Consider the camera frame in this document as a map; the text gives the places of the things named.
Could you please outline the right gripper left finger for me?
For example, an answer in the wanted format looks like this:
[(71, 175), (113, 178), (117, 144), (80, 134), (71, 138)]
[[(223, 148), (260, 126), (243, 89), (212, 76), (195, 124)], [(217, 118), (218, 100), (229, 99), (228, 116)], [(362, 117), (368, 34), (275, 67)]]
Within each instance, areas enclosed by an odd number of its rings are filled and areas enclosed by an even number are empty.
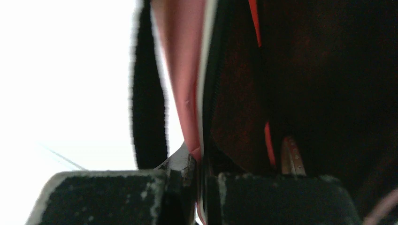
[(196, 161), (185, 144), (153, 170), (74, 171), (43, 187), (29, 225), (193, 225)]

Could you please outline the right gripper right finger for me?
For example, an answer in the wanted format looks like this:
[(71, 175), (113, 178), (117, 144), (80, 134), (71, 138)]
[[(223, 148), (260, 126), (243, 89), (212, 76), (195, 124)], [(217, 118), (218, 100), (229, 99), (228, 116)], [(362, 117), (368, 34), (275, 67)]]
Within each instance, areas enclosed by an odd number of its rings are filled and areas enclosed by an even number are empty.
[(331, 176), (220, 173), (206, 180), (209, 225), (360, 225), (355, 206)]

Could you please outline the pink SPORT racket bag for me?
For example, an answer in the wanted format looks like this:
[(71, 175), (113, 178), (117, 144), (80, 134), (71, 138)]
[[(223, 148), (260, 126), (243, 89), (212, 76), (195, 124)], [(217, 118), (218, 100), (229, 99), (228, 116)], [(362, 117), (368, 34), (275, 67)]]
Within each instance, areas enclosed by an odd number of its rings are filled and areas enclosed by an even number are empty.
[(293, 176), (281, 172), (288, 136), (304, 177), (338, 179), (361, 225), (397, 224), (397, 1), (143, 1), (131, 93), (140, 169), (168, 159), (156, 40), (203, 224), (208, 177)]

